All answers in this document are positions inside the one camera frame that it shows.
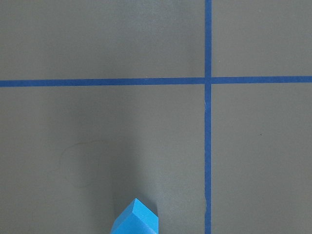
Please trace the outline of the blue block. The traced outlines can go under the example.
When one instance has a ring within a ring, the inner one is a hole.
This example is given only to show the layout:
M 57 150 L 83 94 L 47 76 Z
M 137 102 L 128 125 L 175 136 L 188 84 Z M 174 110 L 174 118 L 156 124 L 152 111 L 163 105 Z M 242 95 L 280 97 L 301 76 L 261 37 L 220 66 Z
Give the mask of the blue block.
M 116 218 L 111 234 L 158 234 L 159 220 L 146 205 L 135 198 Z

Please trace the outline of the blue tape line lengthwise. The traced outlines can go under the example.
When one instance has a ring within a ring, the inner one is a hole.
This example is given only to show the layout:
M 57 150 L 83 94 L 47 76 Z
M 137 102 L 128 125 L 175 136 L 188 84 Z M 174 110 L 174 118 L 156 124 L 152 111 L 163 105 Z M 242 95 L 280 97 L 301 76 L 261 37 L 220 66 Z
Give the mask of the blue tape line lengthwise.
M 205 233 L 212 233 L 211 164 L 212 1 L 205 1 Z

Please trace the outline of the blue tape line crosswise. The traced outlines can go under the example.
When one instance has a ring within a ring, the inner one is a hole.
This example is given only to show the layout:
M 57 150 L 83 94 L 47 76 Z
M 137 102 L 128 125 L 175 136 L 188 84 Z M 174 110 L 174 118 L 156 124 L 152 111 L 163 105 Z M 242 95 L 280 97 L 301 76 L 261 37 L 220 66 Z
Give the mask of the blue tape line crosswise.
M 126 85 L 193 85 L 245 83 L 311 83 L 311 76 L 212 77 L 212 78 L 103 78 L 2 80 L 1 87 L 65 87 Z

